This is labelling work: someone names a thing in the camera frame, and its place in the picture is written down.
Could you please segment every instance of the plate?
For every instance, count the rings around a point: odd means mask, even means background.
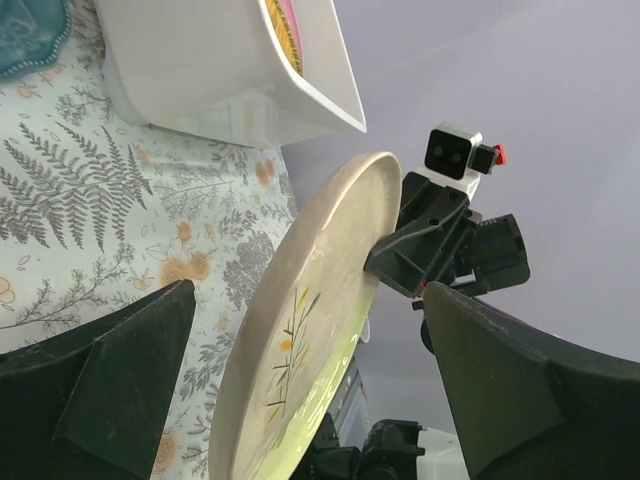
[[[0,2],[0,80],[53,66],[71,33],[67,0]]]
[[[339,387],[378,279],[364,272],[391,234],[402,178],[389,153],[357,157],[300,212],[258,285],[211,427],[216,480],[286,480]]]

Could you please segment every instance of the orange flower print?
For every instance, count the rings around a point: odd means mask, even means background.
[[[214,228],[213,225],[209,225],[207,223],[205,224],[204,229],[207,232],[207,237],[209,237],[210,240],[216,239],[216,229]]]
[[[151,154],[148,150],[140,149],[136,152],[136,156],[138,157],[138,161],[142,166],[148,167],[149,165],[151,165]]]
[[[153,277],[149,276],[149,269],[147,268],[142,275],[136,274],[135,270],[131,269],[132,277],[128,278],[128,282],[133,282],[133,288],[140,291],[146,291],[151,286],[151,280]]]
[[[273,178],[273,177],[275,177],[275,176],[276,176],[276,166],[275,166],[275,164],[273,163],[273,160],[271,160],[270,158],[269,158],[269,159],[267,159],[267,161],[266,161],[266,162],[264,162],[264,167],[265,167],[265,170],[267,171],[267,174],[268,174],[271,178]]]
[[[263,187],[268,187],[271,184],[271,179],[275,176],[276,169],[273,164],[273,160],[266,160],[264,163],[256,163],[256,177],[258,183]]]
[[[205,280],[210,271],[209,257],[204,253],[194,252],[189,262],[189,278],[192,280]]]
[[[165,432],[160,437],[160,446],[156,454],[156,460],[153,462],[153,472],[164,472],[173,463],[178,449],[178,442],[173,432]]]
[[[229,320],[229,312],[225,310],[220,314],[220,320],[218,320],[218,328],[221,331],[226,332],[227,330],[229,330],[230,326],[231,320]]]
[[[160,271],[160,285],[167,285],[189,278],[189,266],[178,258],[170,258],[164,262]]]
[[[191,225],[187,222],[178,225],[178,238],[182,240],[183,245],[189,243],[191,241]]]
[[[285,353],[289,353],[291,351],[291,347],[292,347],[292,343],[290,338],[280,343],[280,350],[282,350]]]
[[[36,93],[35,89],[35,85],[27,85],[26,83],[22,82],[22,85],[18,87],[18,95],[20,95],[22,98],[42,98]]]
[[[0,305],[6,310],[13,311],[10,304],[16,299],[16,294],[11,290],[11,282],[6,278],[0,277]]]

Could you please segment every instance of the white container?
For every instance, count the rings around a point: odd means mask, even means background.
[[[205,138],[274,147],[366,131],[333,0],[297,0],[303,76],[263,0],[96,0],[116,111]]]

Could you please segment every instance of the tablecloth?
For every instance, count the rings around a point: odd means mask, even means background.
[[[192,279],[197,310],[153,478],[205,479],[225,362],[295,201],[277,150],[126,124],[103,57],[93,5],[79,1],[59,63],[0,84],[0,352]]]

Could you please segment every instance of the teal plate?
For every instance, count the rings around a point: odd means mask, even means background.
[[[68,0],[0,0],[0,80],[55,65],[71,25]]]

